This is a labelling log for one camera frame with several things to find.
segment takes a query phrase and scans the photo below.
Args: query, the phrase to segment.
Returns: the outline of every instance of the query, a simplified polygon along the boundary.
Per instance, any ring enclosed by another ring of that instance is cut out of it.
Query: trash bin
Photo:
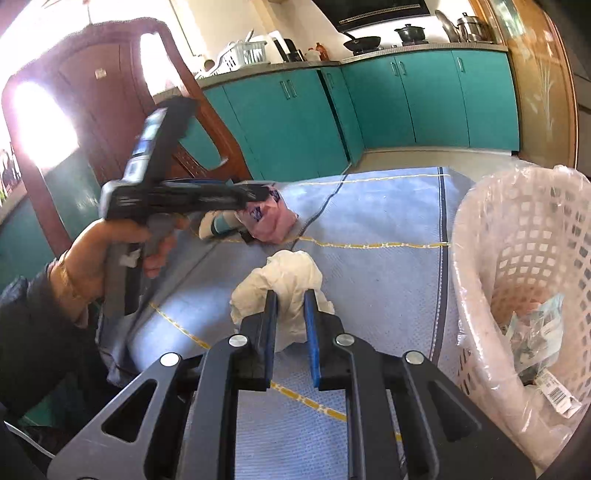
[[[460,313],[459,387],[545,469],[591,395],[591,184],[566,167],[528,167],[480,181],[457,210],[453,276]],[[549,370],[583,403],[570,419],[523,386],[500,326],[557,293],[564,336]]]

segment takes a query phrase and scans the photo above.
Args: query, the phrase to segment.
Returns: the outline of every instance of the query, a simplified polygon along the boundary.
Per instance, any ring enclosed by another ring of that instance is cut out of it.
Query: pink crumpled wrapper
[[[297,220],[297,215],[289,210],[276,189],[269,188],[271,194],[264,202],[249,202],[245,210],[236,216],[250,234],[270,244],[280,244]]]

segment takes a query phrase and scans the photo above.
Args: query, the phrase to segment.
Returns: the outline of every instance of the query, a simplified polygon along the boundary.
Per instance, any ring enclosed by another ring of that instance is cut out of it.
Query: orange bottle
[[[320,53],[320,60],[321,61],[329,61],[330,60],[329,53],[323,44],[316,42],[316,51],[318,53]]]

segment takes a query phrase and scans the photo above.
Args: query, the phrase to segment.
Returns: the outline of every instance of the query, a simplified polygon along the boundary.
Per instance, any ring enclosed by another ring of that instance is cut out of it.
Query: metal bolt
[[[235,347],[245,346],[248,343],[248,338],[244,335],[232,335],[228,343]]]
[[[421,352],[412,351],[406,354],[406,360],[411,365],[420,365],[425,361],[425,356]]]
[[[335,341],[340,346],[351,346],[355,343],[355,337],[353,335],[349,335],[348,333],[341,333],[340,335],[337,335]]]
[[[173,367],[180,362],[180,357],[176,353],[165,353],[160,357],[160,363],[165,367]]]

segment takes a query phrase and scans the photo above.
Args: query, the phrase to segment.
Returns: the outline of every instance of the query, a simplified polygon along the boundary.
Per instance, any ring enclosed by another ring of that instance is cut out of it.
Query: crumpled tissue
[[[294,342],[306,341],[304,320],[304,293],[312,288],[316,292],[318,308],[334,313],[332,302],[320,291],[322,273],[306,252],[280,250],[267,258],[267,264],[255,268],[232,292],[230,315],[239,326],[244,317],[265,309],[267,291],[274,290],[279,298],[275,351],[280,352]]]

